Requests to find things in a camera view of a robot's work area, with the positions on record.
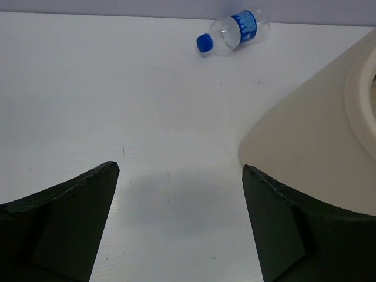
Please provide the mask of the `blue cap bottle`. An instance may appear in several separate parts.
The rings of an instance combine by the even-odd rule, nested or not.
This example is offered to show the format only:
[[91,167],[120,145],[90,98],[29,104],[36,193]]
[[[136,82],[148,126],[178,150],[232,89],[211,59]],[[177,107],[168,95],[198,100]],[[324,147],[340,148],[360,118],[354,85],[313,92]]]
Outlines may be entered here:
[[265,9],[244,9],[213,21],[208,32],[197,37],[196,47],[205,56],[229,56],[242,47],[264,41],[270,28]]

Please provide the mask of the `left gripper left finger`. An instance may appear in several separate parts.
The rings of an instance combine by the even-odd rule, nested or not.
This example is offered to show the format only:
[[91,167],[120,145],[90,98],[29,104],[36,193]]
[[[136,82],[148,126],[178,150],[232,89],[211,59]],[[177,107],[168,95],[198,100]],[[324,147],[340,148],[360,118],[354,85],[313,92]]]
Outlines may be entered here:
[[1,205],[1,281],[89,281],[119,176],[105,162]]

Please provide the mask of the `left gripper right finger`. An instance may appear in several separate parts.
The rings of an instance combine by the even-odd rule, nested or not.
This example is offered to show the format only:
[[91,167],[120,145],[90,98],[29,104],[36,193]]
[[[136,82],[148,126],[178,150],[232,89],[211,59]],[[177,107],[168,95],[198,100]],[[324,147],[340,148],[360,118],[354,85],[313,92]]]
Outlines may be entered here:
[[243,190],[264,281],[374,281],[375,217],[317,200],[253,166]]

